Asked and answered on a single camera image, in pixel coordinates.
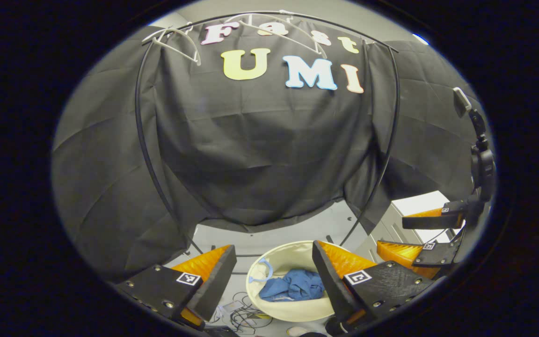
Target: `cable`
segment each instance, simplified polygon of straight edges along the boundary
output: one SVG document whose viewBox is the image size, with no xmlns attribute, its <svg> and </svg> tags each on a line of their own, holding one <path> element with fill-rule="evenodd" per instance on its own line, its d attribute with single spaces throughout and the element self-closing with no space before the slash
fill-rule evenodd
<svg viewBox="0 0 539 337">
<path fill-rule="evenodd" d="M 145 62 L 147 61 L 147 56 L 149 54 L 149 51 L 151 50 L 152 43 L 149 44 L 147 47 L 147 51 L 145 51 L 145 54 L 143 55 L 143 60 L 141 61 L 141 67 L 138 69 L 138 75 L 137 75 L 137 85 L 135 90 L 135 96 L 134 96 L 134 115 L 137 119 L 137 132 L 138 132 L 138 141 L 141 144 L 141 151 L 143 152 L 143 157 L 145 159 L 145 164 L 147 164 L 147 170 L 149 171 L 149 175 L 151 176 L 151 179 L 153 180 L 153 184 L 155 185 L 155 189 L 157 190 L 159 197 L 161 198 L 163 205 L 165 206 L 165 209 L 169 213 L 169 216 L 175 221 L 176 227 L 178 228 L 178 232 L 186 237 L 186 239 L 195 247 L 195 249 L 199 252 L 199 254 L 203 254 L 203 251 L 197 247 L 197 244 L 187 235 L 187 233 L 184 233 L 182 231 L 182 227 L 178 223 L 177 220 L 174 219 L 172 216 L 172 207 L 169 205 L 168 199 L 166 199 L 165 194 L 163 194 L 163 190 L 161 188 L 161 185 L 159 185 L 159 181 L 157 179 L 157 176 L 155 174 L 155 171 L 153 170 L 153 164 L 151 163 L 151 158 L 149 158 L 149 152 L 147 150 L 147 143 L 145 143 L 145 136 L 143 132 L 143 120 L 141 119 L 141 77 L 143 77 L 143 68 L 145 66 Z"/>
<path fill-rule="evenodd" d="M 446 232 L 448 228 L 445 228 L 442 230 L 442 232 L 438 233 L 436 236 L 434 236 L 433 238 L 429 239 L 428 241 L 426 241 L 426 243 L 428 242 L 432 242 L 432 240 L 435 240 L 437 237 L 439 237 L 440 235 L 442 235 L 442 233 Z"/>
<path fill-rule="evenodd" d="M 245 294 L 240 300 L 236 300 L 236 296 L 238 294 Z M 231 314 L 230 314 L 230 323 L 231 325 L 235 326 L 236 327 L 236 330 L 234 330 L 234 332 L 237 332 L 237 333 L 241 333 L 242 335 L 249 335 L 248 333 L 244 333 L 244 330 L 242 330 L 242 328 L 250 328 L 250 329 L 253 329 L 253 333 L 252 335 L 254 335 L 257 331 L 257 329 L 259 328 L 265 328 L 267 327 L 268 325 L 272 324 L 272 322 L 274 322 L 274 318 L 270 318 L 269 322 L 263 326 L 250 326 L 249 322 L 247 322 L 246 326 L 244 326 L 243 324 L 246 322 L 246 320 L 248 320 L 249 318 L 253 317 L 254 315 L 256 314 L 263 314 L 263 312 L 261 310 L 258 310 L 258 309 L 251 309 L 252 305 L 253 305 L 253 302 L 251 301 L 251 303 L 249 305 L 246 305 L 244 299 L 248 297 L 248 294 L 246 292 L 237 292 L 233 295 L 233 301 L 239 301 L 243 306 L 245 307 L 241 307 L 239 309 L 236 309 L 235 311 L 233 311 Z M 238 316 L 241 320 L 240 322 L 238 322 L 235 318 L 236 316 Z"/>
<path fill-rule="evenodd" d="M 216 311 L 213 312 L 213 317 L 215 317 L 216 320 L 214 320 L 213 322 L 207 322 L 207 323 L 214 324 L 215 322 L 219 321 L 222 317 L 221 316 L 216 316 L 217 313 L 218 313 L 218 309 L 216 308 Z"/>
<path fill-rule="evenodd" d="M 388 141 L 388 148 L 386 149 L 386 160 L 384 162 L 384 166 L 382 167 L 382 171 L 380 173 L 379 178 L 376 180 L 376 183 L 374 184 L 373 189 L 371 190 L 370 197 L 367 199 L 367 202 L 363 206 L 363 210 L 361 211 L 361 214 L 357 217 L 357 220 L 355 221 L 355 224 L 353 224 L 353 227 L 351 227 L 350 231 L 346 236 L 344 237 L 344 240 L 340 243 L 340 246 L 344 245 L 344 243 L 347 241 L 349 236 L 353 233 L 353 230 L 357 227 L 359 224 L 361 218 L 365 215 L 365 212 L 367 211 L 367 207 L 370 205 L 371 201 L 373 200 L 374 196 L 376 195 L 377 187 L 380 185 L 381 180 L 384 177 L 384 174 L 386 172 L 386 167 L 388 166 L 388 161 L 390 160 L 390 155 L 392 151 L 392 145 L 394 143 L 394 137 L 396 134 L 396 124 L 398 123 L 398 109 L 400 106 L 401 101 L 401 84 L 399 82 L 398 78 L 398 68 L 396 68 L 396 60 L 394 59 L 394 54 L 392 53 L 392 48 L 388 47 L 388 51 L 390 52 L 391 60 L 392 60 L 392 68 L 394 69 L 394 80 L 396 84 L 396 102 L 394 105 L 394 118 L 392 121 L 392 132 L 390 134 L 390 140 Z"/>
</svg>

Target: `letter m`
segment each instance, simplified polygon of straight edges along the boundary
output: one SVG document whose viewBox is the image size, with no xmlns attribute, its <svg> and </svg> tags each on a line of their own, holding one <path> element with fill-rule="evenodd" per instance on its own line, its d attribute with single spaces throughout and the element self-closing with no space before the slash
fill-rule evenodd
<svg viewBox="0 0 539 337">
<path fill-rule="evenodd" d="M 286 86 L 289 88 L 302 88 L 305 80 L 308 86 L 313 87 L 317 80 L 317 87 L 320 89 L 336 90 L 336 84 L 332 79 L 332 62 L 326 59 L 317 59 L 313 66 L 309 67 L 299 56 L 287 55 L 282 57 L 288 64 L 289 79 Z"/>
</svg>

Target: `black cloth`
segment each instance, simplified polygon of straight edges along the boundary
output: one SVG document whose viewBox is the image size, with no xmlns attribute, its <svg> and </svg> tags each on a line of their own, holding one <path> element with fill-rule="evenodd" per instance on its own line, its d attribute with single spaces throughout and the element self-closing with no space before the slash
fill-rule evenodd
<svg viewBox="0 0 539 337">
<path fill-rule="evenodd" d="M 190 236 L 201 222 L 260 232 L 294 224 L 342 199 L 359 215 L 392 127 L 389 53 L 341 30 L 292 22 L 329 36 L 332 45 L 322 47 L 337 90 L 286 87 L 283 56 L 300 56 L 309 65 L 320 56 L 255 29 L 240 27 L 220 43 L 201 45 L 204 27 L 220 22 L 195 26 L 189 36 L 201 66 L 152 47 L 143 70 L 141 114 L 172 214 L 144 164 L 134 115 L 137 72 L 147 47 L 141 40 L 159 28 L 142 28 L 120 43 L 77 86 L 54 137 L 53 192 L 70 239 L 105 279 L 124 279 L 178 256 L 188 247 L 178 226 Z M 313 46 L 298 30 L 289 31 L 289 37 Z M 359 53 L 346 51 L 337 37 L 355 41 Z M 469 146 L 475 135 L 468 118 L 459 120 L 454 112 L 451 88 L 460 86 L 481 109 L 460 74 L 435 51 L 419 43 L 387 43 L 400 50 L 395 57 L 401 117 L 385 179 L 362 219 L 367 231 L 393 199 L 440 190 L 454 200 L 471 192 Z M 193 51 L 179 36 L 168 44 Z M 259 47 L 271 50 L 265 74 L 248 81 L 223 74 L 222 52 L 245 50 L 241 67 L 250 69 L 250 50 Z M 359 69 L 363 94 L 346 89 L 340 64 Z"/>
</svg>

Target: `blue cloth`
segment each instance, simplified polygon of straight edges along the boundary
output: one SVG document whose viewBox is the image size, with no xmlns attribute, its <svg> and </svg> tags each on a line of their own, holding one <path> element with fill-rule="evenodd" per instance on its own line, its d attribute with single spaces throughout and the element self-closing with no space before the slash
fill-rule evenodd
<svg viewBox="0 0 539 337">
<path fill-rule="evenodd" d="M 283 278 L 268 279 L 259 297 L 266 301 L 314 300 L 323 296 L 323 290 L 318 273 L 292 269 Z"/>
</svg>

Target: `laundry basket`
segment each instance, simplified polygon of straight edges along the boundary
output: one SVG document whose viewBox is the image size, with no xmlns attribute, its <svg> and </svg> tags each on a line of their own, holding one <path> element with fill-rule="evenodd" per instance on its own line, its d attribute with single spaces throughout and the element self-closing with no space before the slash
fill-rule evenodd
<svg viewBox="0 0 539 337">
<path fill-rule="evenodd" d="M 246 290 L 251 302 L 259 310 L 276 319 L 288 322 L 308 322 L 320 320 L 334 314 L 332 303 L 328 294 L 315 300 L 303 301 L 265 301 L 259 297 L 259 292 L 265 286 L 265 281 L 252 281 L 250 279 L 268 279 L 284 277 L 291 269 L 306 269 L 317 272 L 312 258 L 313 241 L 297 241 L 276 247 L 258 258 L 248 270 L 246 277 Z"/>
</svg>

